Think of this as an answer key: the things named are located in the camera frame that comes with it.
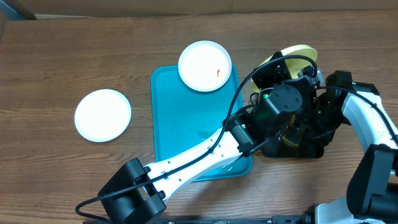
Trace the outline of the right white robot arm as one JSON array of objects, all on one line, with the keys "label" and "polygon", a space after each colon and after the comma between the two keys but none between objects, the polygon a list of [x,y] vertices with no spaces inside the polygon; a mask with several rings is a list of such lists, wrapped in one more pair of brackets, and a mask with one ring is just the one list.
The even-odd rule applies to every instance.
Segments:
[{"label": "right white robot arm", "polygon": [[352,83],[351,89],[325,86],[345,93],[341,112],[353,127],[364,156],[346,195],[312,205],[297,223],[397,223],[397,128],[382,106],[375,88]]}]

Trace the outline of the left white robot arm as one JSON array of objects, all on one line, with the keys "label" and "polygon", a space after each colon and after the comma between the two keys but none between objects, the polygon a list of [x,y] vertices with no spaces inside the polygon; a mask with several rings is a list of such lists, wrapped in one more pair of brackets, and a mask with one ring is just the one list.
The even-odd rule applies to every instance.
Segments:
[{"label": "left white robot arm", "polygon": [[101,202],[108,215],[98,217],[102,223],[153,223],[176,191],[241,156],[238,142],[222,127],[206,141],[169,160],[147,166],[138,159],[125,163],[89,203]]}]

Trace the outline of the white plate top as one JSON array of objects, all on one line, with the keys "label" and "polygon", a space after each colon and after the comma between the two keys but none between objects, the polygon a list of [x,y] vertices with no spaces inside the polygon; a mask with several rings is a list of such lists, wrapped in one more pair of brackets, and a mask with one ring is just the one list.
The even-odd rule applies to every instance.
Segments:
[{"label": "white plate top", "polygon": [[229,79],[232,62],[226,49],[216,42],[201,40],[186,47],[178,60],[180,78],[192,90],[211,92]]}]

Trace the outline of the yellow plate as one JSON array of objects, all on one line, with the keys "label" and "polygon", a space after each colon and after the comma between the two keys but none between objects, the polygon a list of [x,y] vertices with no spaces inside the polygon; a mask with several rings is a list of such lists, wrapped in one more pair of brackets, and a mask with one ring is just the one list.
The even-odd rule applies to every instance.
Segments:
[{"label": "yellow plate", "polygon": [[[312,59],[314,62],[316,61],[316,59],[318,57],[317,51],[309,45],[294,45],[294,46],[287,47],[286,49],[281,50],[280,53],[282,54],[282,56],[288,56],[288,55],[306,56],[306,57]],[[265,61],[263,61],[260,65],[263,65],[263,64],[273,60],[272,57],[273,56],[270,56]],[[310,62],[308,62],[304,59],[299,59],[299,58],[288,59],[286,62],[286,65],[287,65],[287,70],[289,71],[291,78],[284,78],[284,79],[282,79],[282,81],[274,81],[274,83],[282,84],[284,81],[297,80],[300,77],[303,77],[303,76],[299,76],[299,73],[302,72],[302,70],[304,70],[305,67],[307,67],[307,66],[312,67],[312,64]],[[315,80],[315,82],[320,82],[320,83],[323,81],[323,78],[321,77],[321,73],[319,71],[317,71],[314,80]],[[255,84],[253,79],[251,80],[251,87],[252,87],[253,92],[255,92],[255,93],[260,93],[260,90],[265,88],[265,87],[260,87],[260,84]]]}]

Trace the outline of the yellow green sponge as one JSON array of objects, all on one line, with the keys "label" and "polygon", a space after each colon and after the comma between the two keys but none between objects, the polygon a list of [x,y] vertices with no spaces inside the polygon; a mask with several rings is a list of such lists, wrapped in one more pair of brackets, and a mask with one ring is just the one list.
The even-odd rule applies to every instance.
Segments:
[{"label": "yellow green sponge", "polygon": [[288,128],[282,136],[282,141],[293,147],[298,147],[300,141],[300,123],[296,124],[295,118],[296,115],[291,117]]}]

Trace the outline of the white plate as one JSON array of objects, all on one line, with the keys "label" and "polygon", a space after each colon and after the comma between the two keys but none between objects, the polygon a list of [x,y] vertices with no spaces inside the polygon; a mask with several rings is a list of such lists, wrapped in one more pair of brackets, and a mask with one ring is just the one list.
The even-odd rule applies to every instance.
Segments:
[{"label": "white plate", "polygon": [[229,79],[232,62],[226,49],[216,42],[201,40],[186,47],[178,60],[180,78],[192,90],[211,92]]},{"label": "white plate", "polygon": [[128,99],[112,89],[100,89],[86,95],[78,104],[74,123],[78,133],[92,142],[118,138],[132,120]]}]

